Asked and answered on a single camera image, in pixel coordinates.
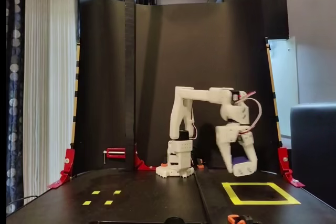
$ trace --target black pole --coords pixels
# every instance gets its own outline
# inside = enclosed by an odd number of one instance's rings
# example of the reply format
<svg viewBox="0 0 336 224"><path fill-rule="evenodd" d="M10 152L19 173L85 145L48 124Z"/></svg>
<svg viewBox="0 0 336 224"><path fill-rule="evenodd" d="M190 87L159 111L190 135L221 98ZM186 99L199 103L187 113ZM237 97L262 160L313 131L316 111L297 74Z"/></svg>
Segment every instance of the black pole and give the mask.
<svg viewBox="0 0 336 224"><path fill-rule="evenodd" d="M134 170L136 2L125 0L125 168L128 171Z"/></svg>

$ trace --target black backdrop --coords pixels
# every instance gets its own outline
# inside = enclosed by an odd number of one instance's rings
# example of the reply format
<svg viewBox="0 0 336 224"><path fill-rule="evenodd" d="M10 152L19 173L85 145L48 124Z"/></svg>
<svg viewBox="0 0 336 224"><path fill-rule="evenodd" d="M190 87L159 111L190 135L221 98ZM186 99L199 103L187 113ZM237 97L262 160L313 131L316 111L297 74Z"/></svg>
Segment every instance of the black backdrop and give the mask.
<svg viewBox="0 0 336 224"><path fill-rule="evenodd" d="M175 86L256 90L258 168L278 171L278 136L260 0L137 6L136 140L141 159L166 154ZM124 4L80 0L81 41L74 173L120 167L103 150L124 147ZM254 120L257 108L250 105ZM195 124L223 125L219 105L195 102ZM202 131L201 142L214 142Z"/></svg>

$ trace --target purple object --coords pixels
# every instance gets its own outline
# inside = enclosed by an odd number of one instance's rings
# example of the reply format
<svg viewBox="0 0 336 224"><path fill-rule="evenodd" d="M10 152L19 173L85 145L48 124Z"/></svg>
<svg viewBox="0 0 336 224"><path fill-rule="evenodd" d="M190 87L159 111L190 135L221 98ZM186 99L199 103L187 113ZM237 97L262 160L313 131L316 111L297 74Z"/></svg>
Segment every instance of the purple object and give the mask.
<svg viewBox="0 0 336 224"><path fill-rule="evenodd" d="M244 163L244 162L249 162L247 157L234 157L232 158L232 165Z"/></svg>

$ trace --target white curtain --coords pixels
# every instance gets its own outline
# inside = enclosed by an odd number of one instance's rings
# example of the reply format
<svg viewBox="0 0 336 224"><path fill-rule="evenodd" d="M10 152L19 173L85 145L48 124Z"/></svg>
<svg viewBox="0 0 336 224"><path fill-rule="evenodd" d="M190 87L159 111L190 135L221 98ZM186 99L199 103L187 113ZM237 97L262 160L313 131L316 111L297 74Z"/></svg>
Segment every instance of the white curtain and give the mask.
<svg viewBox="0 0 336 224"><path fill-rule="evenodd" d="M26 0L23 116L25 196L57 181L71 143L77 0Z"/></svg>

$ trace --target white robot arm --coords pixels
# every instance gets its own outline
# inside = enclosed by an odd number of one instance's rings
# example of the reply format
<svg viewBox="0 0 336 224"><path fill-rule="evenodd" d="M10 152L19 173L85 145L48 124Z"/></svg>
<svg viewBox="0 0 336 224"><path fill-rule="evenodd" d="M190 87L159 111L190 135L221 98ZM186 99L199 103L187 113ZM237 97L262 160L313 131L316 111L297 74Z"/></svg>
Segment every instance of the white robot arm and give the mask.
<svg viewBox="0 0 336 224"><path fill-rule="evenodd" d="M156 173L162 177L187 177L193 174L193 168L190 167L192 140L180 139L180 125L182 120L184 121L185 130L189 133L189 138L193 136L193 100L222 105L220 114L223 120L228 121L228 123L225 126L216 127L216 143L227 170L235 176L244 176L255 172L257 169L257 156L253 146L253 135L250 130L255 126L257 120L251 126L247 125L249 124L249 113L248 106L246 106L244 100L246 100L248 96L246 92L234 91L232 88L194 90L194 88L190 87L176 87L170 120L170 138L172 141L169 141L167 152L168 163L165 167L158 167ZM259 112L261 112L260 103L258 103L258 106ZM246 157L232 159L230 144L237 140L244 148L248 159L246 159Z"/></svg>

